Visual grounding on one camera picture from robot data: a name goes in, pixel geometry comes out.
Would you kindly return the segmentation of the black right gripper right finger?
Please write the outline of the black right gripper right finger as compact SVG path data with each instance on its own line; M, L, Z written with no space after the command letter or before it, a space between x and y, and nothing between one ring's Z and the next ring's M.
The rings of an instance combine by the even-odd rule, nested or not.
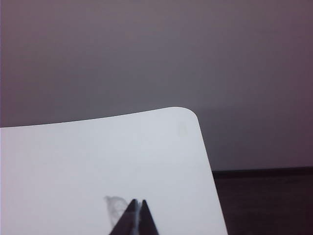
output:
M141 203L139 216L140 235L159 235L146 200L143 200Z

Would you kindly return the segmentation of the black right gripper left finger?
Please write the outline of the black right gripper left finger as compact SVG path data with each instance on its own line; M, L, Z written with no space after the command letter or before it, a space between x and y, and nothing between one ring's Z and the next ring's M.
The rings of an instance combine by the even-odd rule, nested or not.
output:
M133 199L109 235L138 234L138 200Z

